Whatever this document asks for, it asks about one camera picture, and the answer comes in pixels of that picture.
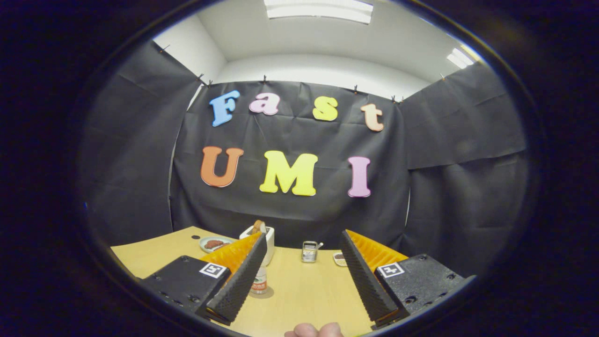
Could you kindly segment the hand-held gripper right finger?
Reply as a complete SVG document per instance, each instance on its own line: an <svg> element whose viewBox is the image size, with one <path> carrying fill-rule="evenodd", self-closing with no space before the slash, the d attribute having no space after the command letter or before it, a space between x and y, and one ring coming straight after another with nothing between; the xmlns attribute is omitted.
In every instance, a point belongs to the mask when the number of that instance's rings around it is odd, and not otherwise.
<svg viewBox="0 0 599 337"><path fill-rule="evenodd" d="M427 254L408 257L350 230L342 232L340 248L374 330L435 307L475 279Z"/></svg>

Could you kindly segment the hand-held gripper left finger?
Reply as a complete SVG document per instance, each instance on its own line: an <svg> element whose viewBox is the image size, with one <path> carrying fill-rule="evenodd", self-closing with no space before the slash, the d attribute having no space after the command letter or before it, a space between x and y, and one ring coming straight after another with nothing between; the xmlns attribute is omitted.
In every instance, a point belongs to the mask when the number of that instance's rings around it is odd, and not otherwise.
<svg viewBox="0 0 599 337"><path fill-rule="evenodd" d="M267 254L265 233L254 233L200 259L180 256L140 280L178 311L230 325Z"/></svg>

